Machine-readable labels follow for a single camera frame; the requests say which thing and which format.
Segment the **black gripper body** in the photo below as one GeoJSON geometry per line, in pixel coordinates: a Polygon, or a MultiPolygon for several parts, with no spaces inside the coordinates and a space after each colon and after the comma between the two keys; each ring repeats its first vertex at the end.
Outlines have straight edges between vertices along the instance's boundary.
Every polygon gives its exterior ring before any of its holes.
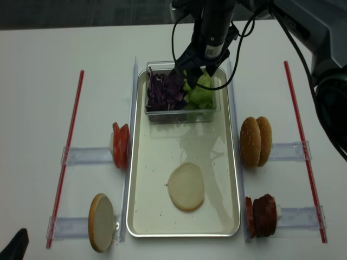
{"type": "Polygon", "coordinates": [[[191,43],[176,59],[180,70],[205,67],[215,71],[229,57],[228,47],[237,38],[238,30],[231,26],[236,1],[174,1],[173,21],[186,15],[194,19],[191,43]]]}

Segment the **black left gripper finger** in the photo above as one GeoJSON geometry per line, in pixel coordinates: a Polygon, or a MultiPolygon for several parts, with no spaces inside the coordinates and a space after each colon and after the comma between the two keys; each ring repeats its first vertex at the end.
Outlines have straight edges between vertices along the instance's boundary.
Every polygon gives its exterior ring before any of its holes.
{"type": "Polygon", "coordinates": [[[191,89],[196,87],[196,83],[202,76],[202,70],[200,67],[188,69],[188,84],[191,89]]]}

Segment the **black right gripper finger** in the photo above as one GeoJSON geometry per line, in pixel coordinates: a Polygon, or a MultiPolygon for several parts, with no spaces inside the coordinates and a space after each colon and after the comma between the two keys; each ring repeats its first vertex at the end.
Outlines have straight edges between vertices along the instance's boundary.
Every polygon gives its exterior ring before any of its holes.
{"type": "Polygon", "coordinates": [[[209,64],[209,65],[206,65],[205,70],[210,77],[213,77],[218,68],[219,68],[218,64],[209,64]]]}

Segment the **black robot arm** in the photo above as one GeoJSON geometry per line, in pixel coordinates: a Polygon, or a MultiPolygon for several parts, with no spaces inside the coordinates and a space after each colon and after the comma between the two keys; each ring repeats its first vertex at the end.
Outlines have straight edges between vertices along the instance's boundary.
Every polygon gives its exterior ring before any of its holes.
{"type": "MultiPolygon", "coordinates": [[[[251,20],[272,16],[289,41],[301,42],[312,53],[305,66],[318,120],[342,157],[346,157],[346,3],[344,1],[241,1],[251,20]]],[[[229,57],[233,40],[242,41],[251,31],[232,25],[236,1],[172,1],[171,19],[177,24],[187,15],[194,18],[191,43],[174,59],[192,87],[201,68],[213,75],[229,57]]]]}

